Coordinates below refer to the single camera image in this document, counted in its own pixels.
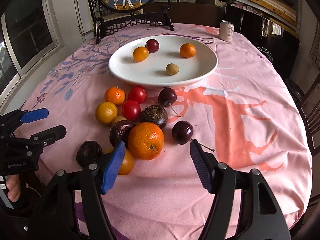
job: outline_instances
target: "white wall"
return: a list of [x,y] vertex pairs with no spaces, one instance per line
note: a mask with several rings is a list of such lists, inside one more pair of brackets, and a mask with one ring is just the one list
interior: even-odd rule
[[301,26],[299,32],[300,46],[296,62],[290,78],[306,93],[314,80],[319,69],[312,62],[309,53],[315,37],[317,20],[309,5],[302,0]]
[[2,106],[1,114],[21,107],[37,85],[47,76],[47,73],[84,43],[78,27],[74,0],[52,0],[52,4],[65,46],[48,58],[36,70],[26,74],[9,95],[8,101]]

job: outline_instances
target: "screw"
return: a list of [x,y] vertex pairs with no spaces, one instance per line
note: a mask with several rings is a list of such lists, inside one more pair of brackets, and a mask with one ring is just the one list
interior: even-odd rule
[[95,163],[91,163],[91,164],[89,165],[89,169],[90,169],[90,170],[95,170],[96,168],[98,168],[98,165],[95,164]]
[[225,170],[227,168],[227,165],[225,163],[218,163],[218,168]]
[[56,174],[58,176],[62,176],[64,174],[64,170],[58,170]]
[[252,169],[251,171],[254,175],[257,175],[257,176],[260,175],[260,171],[257,169]]

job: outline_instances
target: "small round fruit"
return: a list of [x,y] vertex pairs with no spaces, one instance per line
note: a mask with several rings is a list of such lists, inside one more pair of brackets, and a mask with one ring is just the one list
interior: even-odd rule
[[149,56],[149,51],[146,47],[138,47],[134,50],[132,57],[136,62],[141,62]]
[[110,129],[109,141],[111,145],[114,147],[118,144],[118,142],[123,141],[125,143],[125,147],[128,148],[129,133],[135,126],[136,125],[134,122],[130,122],[128,120],[117,122]]
[[151,122],[161,129],[168,121],[167,111],[162,106],[148,106],[141,111],[140,122]]
[[129,91],[128,99],[134,100],[138,104],[142,104],[147,99],[147,92],[142,86],[135,86]]
[[193,135],[193,127],[187,121],[179,121],[172,128],[172,138],[178,144],[186,144]]
[[167,67],[165,68],[165,71],[166,71],[169,75],[173,76],[173,75],[175,75],[175,74],[178,74],[178,72],[179,72],[179,67],[178,67],[178,65],[176,65],[176,64],[170,63],[170,64],[168,64]]
[[130,152],[138,159],[156,158],[164,146],[162,130],[154,123],[142,122],[133,127],[128,138]]
[[111,127],[114,126],[117,122],[127,120],[123,116],[117,116],[115,119],[112,120],[111,122]]
[[140,105],[133,100],[125,101],[122,105],[122,115],[129,121],[135,121],[141,113]]
[[96,119],[105,125],[111,124],[117,115],[118,109],[116,105],[110,102],[101,103],[96,109]]
[[175,101],[177,94],[172,88],[164,88],[158,96],[158,102],[164,107],[171,106]]
[[159,42],[155,39],[148,40],[146,42],[146,48],[150,53],[155,53],[159,50]]
[[[105,154],[111,153],[112,150],[113,148],[105,151],[104,153]],[[128,175],[133,170],[133,167],[134,167],[134,156],[128,149],[126,149],[118,175]]]
[[116,106],[122,105],[125,101],[125,92],[118,87],[111,87],[104,93],[106,102],[114,103]]
[[86,141],[78,149],[76,161],[82,168],[85,168],[99,160],[102,154],[102,149],[97,142]]
[[180,54],[185,58],[191,58],[196,54],[196,47],[191,43],[183,44],[180,47]]

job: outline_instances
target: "red cherry tomato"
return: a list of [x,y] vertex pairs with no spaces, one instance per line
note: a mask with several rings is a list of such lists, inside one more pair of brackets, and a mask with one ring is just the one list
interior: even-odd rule
[[135,121],[141,113],[140,105],[133,100],[125,101],[122,105],[122,114],[129,121]]
[[147,92],[144,90],[142,86],[135,86],[129,91],[128,99],[134,100],[137,103],[142,104],[147,99]]

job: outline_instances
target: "blue gripper pad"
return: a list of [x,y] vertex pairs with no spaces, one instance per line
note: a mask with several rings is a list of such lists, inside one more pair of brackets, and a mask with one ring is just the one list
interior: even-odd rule
[[34,111],[26,112],[21,118],[21,122],[30,123],[47,118],[49,111],[46,108],[37,109]]
[[101,190],[104,194],[106,194],[109,189],[112,189],[115,184],[119,169],[124,159],[125,143],[121,141],[117,144],[111,154],[113,156],[103,173]]

